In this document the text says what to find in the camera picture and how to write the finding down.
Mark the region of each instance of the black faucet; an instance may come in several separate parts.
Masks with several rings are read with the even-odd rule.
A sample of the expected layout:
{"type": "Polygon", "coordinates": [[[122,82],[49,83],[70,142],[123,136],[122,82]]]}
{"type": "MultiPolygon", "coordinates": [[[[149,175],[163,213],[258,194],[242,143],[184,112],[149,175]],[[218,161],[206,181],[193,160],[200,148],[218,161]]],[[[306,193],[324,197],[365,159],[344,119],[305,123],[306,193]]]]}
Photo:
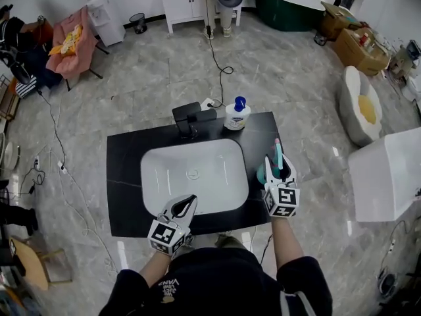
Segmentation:
{"type": "Polygon", "coordinates": [[[192,127],[191,123],[216,119],[216,111],[214,109],[202,111],[199,102],[174,108],[172,115],[176,120],[182,138],[194,138],[197,136],[197,130],[192,127]]]}

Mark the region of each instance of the blue pump cap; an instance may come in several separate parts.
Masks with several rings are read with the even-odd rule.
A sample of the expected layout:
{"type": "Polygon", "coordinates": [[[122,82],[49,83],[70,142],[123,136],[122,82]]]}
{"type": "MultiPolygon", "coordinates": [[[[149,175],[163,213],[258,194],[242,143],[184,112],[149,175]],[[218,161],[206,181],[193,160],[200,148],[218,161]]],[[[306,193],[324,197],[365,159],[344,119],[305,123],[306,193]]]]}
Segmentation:
{"type": "Polygon", "coordinates": [[[238,113],[242,112],[243,109],[245,109],[245,98],[242,96],[238,96],[235,98],[235,105],[234,110],[238,113]]]}

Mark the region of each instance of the forearm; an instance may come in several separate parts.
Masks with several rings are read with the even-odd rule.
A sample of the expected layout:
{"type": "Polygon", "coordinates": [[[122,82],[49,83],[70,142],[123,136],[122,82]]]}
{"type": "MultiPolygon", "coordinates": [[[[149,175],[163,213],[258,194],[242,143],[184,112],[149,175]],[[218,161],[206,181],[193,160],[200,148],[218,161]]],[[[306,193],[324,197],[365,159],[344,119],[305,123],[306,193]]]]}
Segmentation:
{"type": "Polygon", "coordinates": [[[145,279],[147,285],[152,287],[164,277],[170,262],[170,256],[157,251],[139,273],[145,279]]]}
{"type": "Polygon", "coordinates": [[[272,218],[272,233],[276,267],[279,269],[287,262],[304,256],[303,250],[285,218],[272,218]]]}
{"type": "Polygon", "coordinates": [[[32,30],[34,30],[35,28],[37,28],[39,26],[39,22],[33,22],[30,24],[24,24],[22,26],[22,28],[20,29],[20,33],[26,33],[26,32],[31,32],[32,30]]]}

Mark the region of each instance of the drain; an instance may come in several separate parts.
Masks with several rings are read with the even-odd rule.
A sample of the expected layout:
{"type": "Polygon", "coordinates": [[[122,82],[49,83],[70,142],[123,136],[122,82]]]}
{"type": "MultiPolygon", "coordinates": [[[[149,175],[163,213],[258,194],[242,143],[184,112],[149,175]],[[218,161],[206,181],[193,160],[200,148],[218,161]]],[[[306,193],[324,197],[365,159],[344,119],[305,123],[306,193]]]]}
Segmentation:
{"type": "Polygon", "coordinates": [[[199,171],[196,169],[193,170],[189,170],[186,172],[186,176],[190,179],[190,180],[196,180],[199,179],[200,174],[199,171]]]}

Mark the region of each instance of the sink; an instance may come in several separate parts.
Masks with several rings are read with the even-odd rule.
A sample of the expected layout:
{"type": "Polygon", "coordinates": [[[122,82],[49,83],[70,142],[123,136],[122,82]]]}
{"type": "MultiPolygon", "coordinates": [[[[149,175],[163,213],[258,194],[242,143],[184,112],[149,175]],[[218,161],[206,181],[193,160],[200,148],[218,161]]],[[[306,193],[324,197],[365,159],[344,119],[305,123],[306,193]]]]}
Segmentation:
{"type": "Polygon", "coordinates": [[[229,139],[149,150],[140,170],[143,202],[154,216],[184,194],[197,196],[196,215],[237,209],[249,195],[243,152],[229,139]]]}

